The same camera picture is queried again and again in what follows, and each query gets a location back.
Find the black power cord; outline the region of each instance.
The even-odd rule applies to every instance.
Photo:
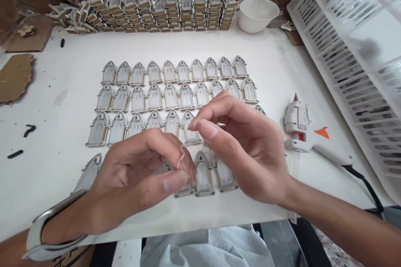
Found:
[[[367,210],[370,213],[375,213],[375,214],[382,214],[384,211],[383,205],[380,202],[380,199],[377,197],[375,190],[373,190],[371,184],[366,180],[366,178],[359,173],[358,171],[356,171],[352,165],[344,165],[343,166],[349,173],[351,173],[353,176],[355,176],[356,178],[359,178],[363,181],[363,183],[365,184],[365,186],[368,188],[369,193],[371,194],[373,200],[376,203],[376,210]]]

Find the white table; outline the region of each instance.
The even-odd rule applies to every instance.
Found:
[[[313,129],[328,126],[333,141],[352,149],[355,169],[366,176],[383,205],[392,205],[306,49],[291,46],[280,29],[247,35],[233,26],[222,32],[88,35],[70,35],[55,28],[45,51],[34,53],[34,77],[24,97],[0,107],[0,241],[26,229],[33,218],[69,196],[87,161],[99,152],[106,154],[108,148],[88,148],[85,143],[96,116],[102,68],[109,60],[117,66],[126,60],[131,66],[142,62],[145,67],[154,60],[162,67],[167,59],[173,64],[180,60],[191,64],[195,58],[203,63],[210,56],[219,61],[222,56],[233,60],[240,55],[270,118],[280,122],[297,93],[309,105]],[[64,48],[61,38],[66,40]],[[11,55],[2,53],[0,66]],[[23,138],[26,124],[37,129]],[[22,155],[7,159],[20,149]],[[189,149],[194,156],[199,146]],[[287,161],[292,165],[290,151]],[[300,155],[299,178],[360,208],[375,206],[361,181],[318,153]],[[241,190],[200,198],[171,196],[109,233],[88,237],[84,244],[287,218],[286,210],[253,201]]]

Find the white plastic crate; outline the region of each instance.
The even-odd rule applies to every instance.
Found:
[[[384,189],[401,205],[401,0],[292,0],[287,9]]]

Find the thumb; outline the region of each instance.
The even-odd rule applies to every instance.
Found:
[[[239,175],[248,169],[253,159],[245,152],[232,135],[205,119],[199,120],[196,129],[205,139],[209,148],[232,170]]]
[[[181,189],[190,178],[184,170],[153,174],[135,187],[136,211],[144,211]]]

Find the fingernail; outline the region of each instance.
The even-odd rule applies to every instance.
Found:
[[[191,130],[191,131],[193,131],[193,130],[195,129],[195,128],[194,128],[194,125],[195,125],[194,121],[195,121],[195,119],[193,119],[193,120],[191,121],[191,123],[189,123],[189,126],[188,126],[188,129]]]
[[[187,183],[189,178],[190,178],[189,174],[182,169],[170,172],[164,177],[163,180],[164,190],[168,194],[175,193]]]
[[[205,119],[198,121],[198,131],[199,131],[200,135],[205,140],[208,140],[208,141],[213,139],[216,136],[216,134],[218,133],[218,130],[214,126],[214,124]]]

